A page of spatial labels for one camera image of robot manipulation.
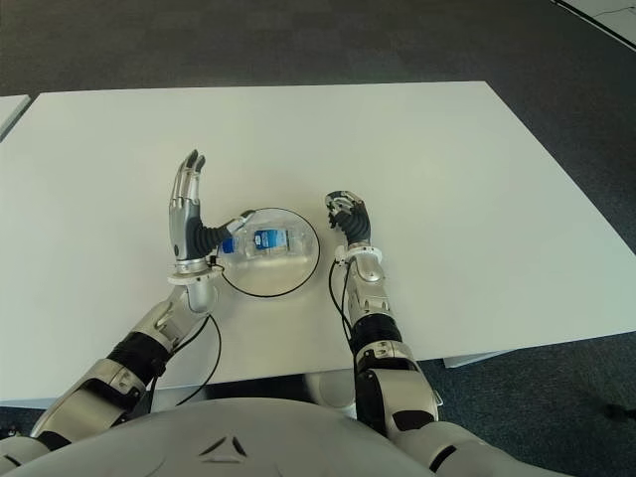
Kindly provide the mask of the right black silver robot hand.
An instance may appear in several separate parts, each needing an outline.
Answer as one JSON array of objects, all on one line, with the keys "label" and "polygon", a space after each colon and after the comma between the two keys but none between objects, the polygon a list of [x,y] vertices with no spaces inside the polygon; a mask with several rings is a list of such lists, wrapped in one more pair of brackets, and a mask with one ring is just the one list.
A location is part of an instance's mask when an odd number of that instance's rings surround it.
[{"label": "right black silver robot hand", "polygon": [[348,245],[371,243],[371,221],[365,202],[350,191],[334,191],[325,197],[331,229],[339,229]]}]

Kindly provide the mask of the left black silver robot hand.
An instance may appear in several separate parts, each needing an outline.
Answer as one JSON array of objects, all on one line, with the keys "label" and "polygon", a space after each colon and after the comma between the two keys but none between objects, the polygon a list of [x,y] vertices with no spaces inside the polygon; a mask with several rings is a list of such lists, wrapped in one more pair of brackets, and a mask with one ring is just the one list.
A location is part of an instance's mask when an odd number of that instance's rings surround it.
[{"label": "left black silver robot hand", "polygon": [[206,158],[194,149],[179,166],[169,201],[169,236],[175,259],[179,262],[207,257],[255,214],[246,210],[228,222],[206,226],[201,218],[200,176]]}]

